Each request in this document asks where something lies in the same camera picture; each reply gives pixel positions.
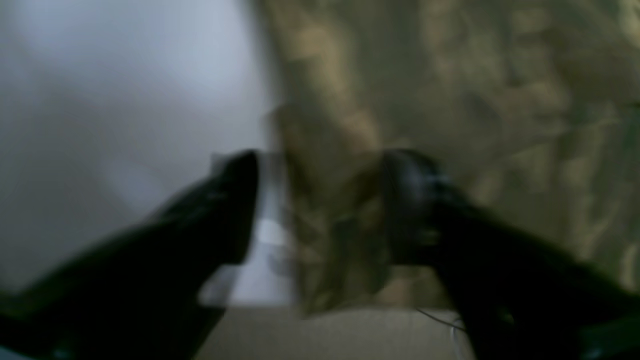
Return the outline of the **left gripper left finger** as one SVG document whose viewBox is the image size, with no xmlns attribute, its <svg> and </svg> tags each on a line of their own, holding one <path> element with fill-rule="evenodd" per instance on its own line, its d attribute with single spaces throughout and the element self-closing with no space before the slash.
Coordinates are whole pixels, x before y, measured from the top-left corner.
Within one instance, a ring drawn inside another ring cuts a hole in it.
<svg viewBox="0 0 640 360">
<path fill-rule="evenodd" d="M 226 308 L 210 276 L 249 252 L 259 154 L 227 157 L 143 223 L 1 301 L 1 346 L 30 360 L 191 360 Z"/>
</svg>

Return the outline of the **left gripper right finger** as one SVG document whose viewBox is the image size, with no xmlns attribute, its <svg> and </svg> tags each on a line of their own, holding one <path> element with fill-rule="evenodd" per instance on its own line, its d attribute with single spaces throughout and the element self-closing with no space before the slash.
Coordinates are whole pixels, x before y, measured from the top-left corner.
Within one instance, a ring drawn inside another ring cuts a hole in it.
<svg viewBox="0 0 640 360">
<path fill-rule="evenodd" d="M 391 259 L 432 267 L 478 360 L 637 360 L 639 297 L 466 199 L 435 162 L 382 155 Z"/>
</svg>

